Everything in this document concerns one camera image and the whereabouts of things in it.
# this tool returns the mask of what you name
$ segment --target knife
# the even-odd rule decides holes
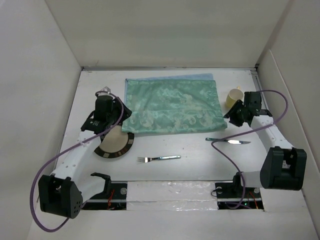
[[[209,138],[209,137],[206,137],[205,140],[210,141],[210,142],[225,142],[225,143],[229,143],[229,144],[249,144],[249,143],[251,143],[250,141],[239,141],[239,140],[232,140],[232,139],[221,140],[219,138]]]

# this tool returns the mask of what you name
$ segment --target fork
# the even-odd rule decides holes
[[[153,160],[169,160],[169,159],[180,159],[180,155],[176,156],[159,156],[159,157],[138,157],[138,162],[140,163],[149,163]]]

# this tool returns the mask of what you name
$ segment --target clear plastic sheet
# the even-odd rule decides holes
[[[211,196],[213,181],[133,181],[128,182],[127,210],[211,211],[217,198]]]

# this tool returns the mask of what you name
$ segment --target cup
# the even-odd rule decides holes
[[[242,100],[244,98],[244,92],[240,90],[240,87],[231,89],[226,96],[225,105],[227,108],[232,108],[237,100]]]

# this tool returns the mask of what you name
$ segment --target patterned green fabric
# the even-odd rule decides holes
[[[222,130],[224,121],[214,80],[127,80],[122,125],[131,133],[196,133]]]

